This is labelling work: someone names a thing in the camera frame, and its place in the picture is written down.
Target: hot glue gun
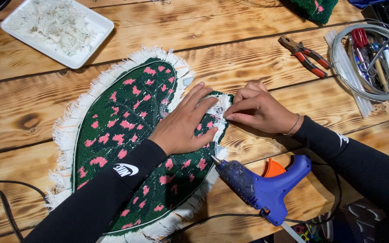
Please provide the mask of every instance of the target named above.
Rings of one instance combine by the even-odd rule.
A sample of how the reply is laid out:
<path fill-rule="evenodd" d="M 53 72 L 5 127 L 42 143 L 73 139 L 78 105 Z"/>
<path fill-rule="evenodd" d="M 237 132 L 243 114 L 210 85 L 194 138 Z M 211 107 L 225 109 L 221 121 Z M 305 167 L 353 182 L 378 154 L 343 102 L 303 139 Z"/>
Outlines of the hot glue gun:
<path fill-rule="evenodd" d="M 267 173 L 267 177 L 253 173 L 236 160 L 225 161 L 215 156 L 211 157 L 220 177 L 240 198 L 255 209 L 260 209 L 260 215 L 271 224 L 281 225 L 295 239 L 297 237 L 302 240 L 289 225 L 284 223 L 284 218 L 287 216 L 284 196 L 310 172 L 312 163 L 306 155 L 293 155 L 287 169 L 270 160 L 267 170 L 272 173 L 269 175 Z"/>

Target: black sleeve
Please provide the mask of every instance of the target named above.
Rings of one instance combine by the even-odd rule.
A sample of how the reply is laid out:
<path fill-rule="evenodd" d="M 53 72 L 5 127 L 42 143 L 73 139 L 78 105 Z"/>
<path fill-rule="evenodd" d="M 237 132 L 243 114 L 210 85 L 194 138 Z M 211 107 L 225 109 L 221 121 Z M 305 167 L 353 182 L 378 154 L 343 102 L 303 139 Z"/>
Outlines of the black sleeve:
<path fill-rule="evenodd" d="M 64 200 L 23 242 L 95 243 L 132 192 L 166 157 L 153 141 L 142 141 L 117 164 L 98 173 Z"/>
<path fill-rule="evenodd" d="M 361 195 L 387 214 L 385 221 L 379 223 L 383 226 L 376 227 L 376 234 L 389 237 L 389 227 L 385 226 L 389 225 L 389 156 L 333 132 L 308 116 L 304 117 L 292 138 L 315 152 Z"/>

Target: bracelet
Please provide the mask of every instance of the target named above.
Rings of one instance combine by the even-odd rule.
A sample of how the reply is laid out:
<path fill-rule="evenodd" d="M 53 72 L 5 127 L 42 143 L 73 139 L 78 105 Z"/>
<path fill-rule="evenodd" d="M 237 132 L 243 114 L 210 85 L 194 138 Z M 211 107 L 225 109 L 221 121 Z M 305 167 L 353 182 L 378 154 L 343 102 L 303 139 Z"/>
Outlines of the bracelet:
<path fill-rule="evenodd" d="M 298 115 L 298 120 L 296 121 L 295 125 L 292 127 L 292 129 L 291 129 L 289 132 L 284 133 L 283 135 L 289 135 L 289 134 L 296 128 L 296 126 L 298 125 L 298 123 L 300 123 L 301 114 L 300 114 L 300 113 L 297 113 L 297 115 Z"/>

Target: left hand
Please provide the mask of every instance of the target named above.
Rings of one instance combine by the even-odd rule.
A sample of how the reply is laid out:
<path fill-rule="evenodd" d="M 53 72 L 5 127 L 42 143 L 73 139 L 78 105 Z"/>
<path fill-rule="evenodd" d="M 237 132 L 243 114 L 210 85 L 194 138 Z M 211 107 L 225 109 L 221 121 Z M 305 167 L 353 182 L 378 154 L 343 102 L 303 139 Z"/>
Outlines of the left hand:
<path fill-rule="evenodd" d="M 218 130 L 216 127 L 200 137 L 195 137 L 195 129 L 202 117 L 218 101 L 215 97 L 209 97 L 197 105 L 200 99 L 213 91 L 212 88 L 204 88 L 204 86 L 204 82 L 194 86 L 175 110 L 161 120 L 148 138 L 159 145 L 167 156 L 193 152 L 213 141 Z"/>

